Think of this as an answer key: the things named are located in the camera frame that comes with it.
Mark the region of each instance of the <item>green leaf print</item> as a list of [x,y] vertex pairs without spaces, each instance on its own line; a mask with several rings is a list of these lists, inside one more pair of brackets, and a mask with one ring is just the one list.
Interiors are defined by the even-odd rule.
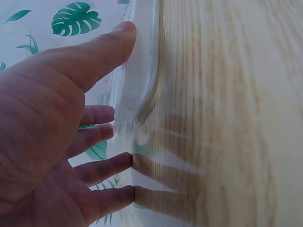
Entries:
[[0,63],[0,71],[3,71],[5,69],[6,69],[6,64],[1,61],[1,63]]
[[107,159],[106,148],[107,142],[103,141],[101,143],[96,144],[91,149],[87,150],[86,154],[94,160],[105,160]]
[[107,218],[108,218],[108,215],[106,215],[106,216],[104,217],[104,225],[106,225]]
[[97,29],[102,20],[98,18],[97,12],[89,10],[90,5],[85,2],[74,2],[59,10],[53,17],[53,33],[62,36],[79,35]]
[[17,46],[16,48],[23,48],[29,50],[32,54],[39,53],[39,48],[36,39],[31,34],[25,36],[29,37],[29,45],[21,45]]
[[109,223],[110,223],[110,224],[112,224],[112,217],[113,217],[113,213],[111,213],[111,214],[109,215]]
[[29,9],[19,11],[18,13],[15,13],[14,15],[10,16],[5,23],[10,22],[10,21],[19,20],[22,17],[24,17],[26,14],[28,14],[29,12],[31,12],[31,10],[29,10]]

